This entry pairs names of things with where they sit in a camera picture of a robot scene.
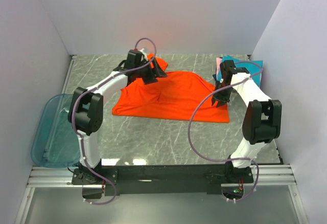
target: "gray floor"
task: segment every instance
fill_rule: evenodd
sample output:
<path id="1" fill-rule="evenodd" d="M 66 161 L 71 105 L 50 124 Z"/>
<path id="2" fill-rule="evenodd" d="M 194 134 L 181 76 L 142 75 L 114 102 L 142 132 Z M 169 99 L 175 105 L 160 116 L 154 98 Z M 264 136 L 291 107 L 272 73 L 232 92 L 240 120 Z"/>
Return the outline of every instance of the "gray floor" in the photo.
<path id="1" fill-rule="evenodd" d="M 204 193 L 122 195 L 104 206 L 82 201 L 81 189 L 37 188 L 26 224 L 299 223 L 287 186 L 258 187 L 236 205 Z"/>
<path id="2" fill-rule="evenodd" d="M 167 71 L 190 71 L 214 83 L 216 57 L 220 54 L 165 54 L 159 55 L 168 64 Z M 233 55 L 246 60 L 246 55 Z M 66 86 L 66 93 L 78 86 L 88 87 L 109 75 L 126 55 L 78 55 Z M 116 93 L 104 107 L 104 122 L 100 129 L 99 150 L 105 164 L 110 165 L 171 165 L 207 164 L 191 149 L 187 139 L 187 121 L 118 117 L 111 114 L 119 98 Z M 241 97 L 233 93 L 228 105 L 230 123 L 192 124 L 192 140 L 205 156 L 225 159 L 239 145 L 246 106 Z M 275 142 L 258 154 L 258 163 L 280 163 Z"/>

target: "orange t-shirt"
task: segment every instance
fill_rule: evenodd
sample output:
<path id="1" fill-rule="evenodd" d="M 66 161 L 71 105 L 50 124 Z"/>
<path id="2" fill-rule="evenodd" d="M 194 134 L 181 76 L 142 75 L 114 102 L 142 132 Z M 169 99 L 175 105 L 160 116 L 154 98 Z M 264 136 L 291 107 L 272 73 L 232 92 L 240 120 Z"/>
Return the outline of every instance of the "orange t-shirt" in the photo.
<path id="1" fill-rule="evenodd" d="M 165 70 L 168 64 L 158 57 L 156 60 Z M 168 77 L 144 85 L 136 79 L 121 91 L 118 103 L 113 107 L 116 116 L 134 116 L 172 120 L 189 120 L 194 109 L 215 86 L 193 72 L 167 72 Z M 228 123 L 227 105 L 216 108 L 208 98 L 194 116 L 194 121 Z"/>

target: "black metal base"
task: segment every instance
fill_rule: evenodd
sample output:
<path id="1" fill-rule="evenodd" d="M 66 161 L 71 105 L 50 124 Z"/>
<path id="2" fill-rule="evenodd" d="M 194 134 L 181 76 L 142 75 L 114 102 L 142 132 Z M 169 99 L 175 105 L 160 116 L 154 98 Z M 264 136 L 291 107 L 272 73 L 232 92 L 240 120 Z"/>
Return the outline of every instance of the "black metal base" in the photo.
<path id="1" fill-rule="evenodd" d="M 252 171 L 249 167 L 237 169 L 231 162 L 166 166 L 101 166 L 99 163 L 94 170 L 110 179 L 116 185 L 119 195 L 188 192 L 222 194 L 221 184 L 238 184 L 241 178 L 244 183 L 253 183 Z M 72 185 L 101 185 L 102 182 L 102 179 L 82 165 L 75 169 L 72 179 Z M 107 182 L 105 185 L 105 195 L 112 196 L 113 187 Z M 86 199 L 99 199 L 101 194 L 100 188 L 83 189 L 83 197 Z"/>

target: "pink cloth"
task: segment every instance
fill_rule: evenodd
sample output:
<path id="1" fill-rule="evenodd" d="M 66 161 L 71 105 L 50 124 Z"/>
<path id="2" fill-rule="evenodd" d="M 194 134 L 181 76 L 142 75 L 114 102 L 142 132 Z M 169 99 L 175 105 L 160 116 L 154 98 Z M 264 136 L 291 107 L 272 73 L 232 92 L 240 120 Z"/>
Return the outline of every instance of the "pink cloth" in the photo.
<path id="1" fill-rule="evenodd" d="M 218 77 L 221 60 L 222 60 L 222 58 L 216 58 L 216 63 L 217 63 L 216 77 Z"/>

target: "teal cloth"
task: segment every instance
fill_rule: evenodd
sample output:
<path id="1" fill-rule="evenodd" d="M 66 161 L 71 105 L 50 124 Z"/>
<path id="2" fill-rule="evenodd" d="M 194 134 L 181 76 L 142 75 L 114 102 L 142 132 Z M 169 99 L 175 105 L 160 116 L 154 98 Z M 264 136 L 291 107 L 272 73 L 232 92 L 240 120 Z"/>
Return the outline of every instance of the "teal cloth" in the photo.
<path id="1" fill-rule="evenodd" d="M 234 63 L 237 63 L 237 62 L 240 62 L 240 61 L 243 61 L 243 60 L 239 60 L 239 59 L 235 59 L 229 55 L 227 56 L 224 56 L 222 58 L 222 61 L 221 62 L 224 62 L 225 60 L 233 60 Z M 263 67 L 263 61 L 262 60 L 254 60 L 252 61 L 258 65 L 260 65 L 261 67 Z M 255 66 L 254 64 L 251 64 L 251 63 L 241 63 L 241 64 L 237 64 L 237 67 L 245 67 L 248 69 L 248 71 L 250 72 L 250 74 L 254 74 L 258 71 L 260 71 L 259 67 Z M 219 80 L 220 81 L 221 79 L 221 72 L 219 70 L 218 74 L 217 74 L 217 79 L 216 80 Z M 253 77 L 253 80 L 254 82 L 260 87 L 260 83 L 261 83 L 261 74 L 259 75 L 256 75 Z"/>

